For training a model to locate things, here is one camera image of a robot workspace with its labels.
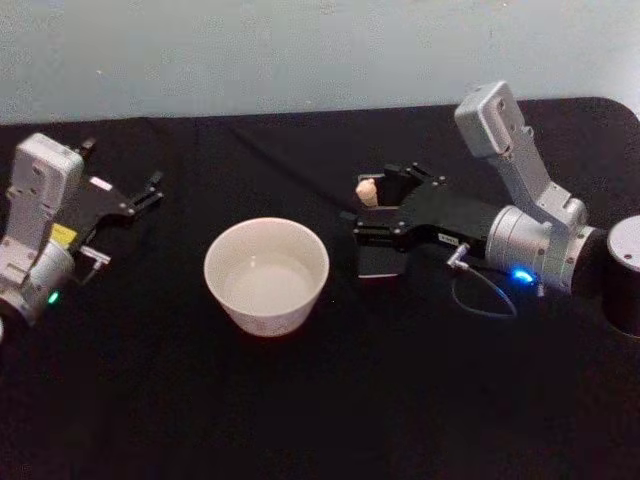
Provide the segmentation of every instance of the silver joint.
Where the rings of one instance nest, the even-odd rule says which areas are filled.
[[[78,283],[80,285],[86,285],[102,267],[104,267],[105,265],[109,265],[109,262],[111,262],[111,257],[105,255],[104,253],[98,252],[91,247],[87,247],[86,245],[80,247],[80,252],[84,256],[91,258],[94,261],[93,268],[87,274],[87,276],[82,281],[78,280]]]
[[[453,252],[453,255],[449,257],[449,260],[447,260],[447,265],[449,265],[454,270],[468,270],[469,264],[463,262],[462,259],[469,252],[470,248],[471,247],[469,247],[469,245],[467,245],[466,243],[460,245],[458,248],[456,248],[456,251]]]

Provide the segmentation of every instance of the blue led light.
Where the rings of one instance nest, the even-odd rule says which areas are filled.
[[[531,275],[529,272],[527,272],[526,270],[522,270],[520,268],[515,269],[512,273],[511,273],[511,277],[514,280],[519,281],[520,283],[524,283],[526,285],[530,285],[535,281],[535,277],[533,275]]]

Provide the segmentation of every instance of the water in bowl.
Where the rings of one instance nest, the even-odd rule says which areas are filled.
[[[224,298],[245,313],[276,315],[307,302],[314,286],[311,272],[295,258],[264,253],[231,269],[224,283]]]

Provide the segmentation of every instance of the white label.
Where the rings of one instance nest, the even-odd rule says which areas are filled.
[[[445,235],[444,233],[438,234],[438,240],[440,240],[443,243],[448,243],[449,245],[453,245],[455,247],[458,247],[460,245],[460,240],[458,240],[455,237],[450,237],[449,235]]]
[[[107,192],[113,188],[113,185],[105,182],[104,180],[98,177],[91,177],[89,181],[93,183],[96,187],[100,187],[101,189],[106,190]]]

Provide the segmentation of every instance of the black cylindrical base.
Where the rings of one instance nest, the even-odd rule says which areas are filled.
[[[640,272],[625,267],[611,256],[605,265],[602,310],[618,330],[640,336]]]

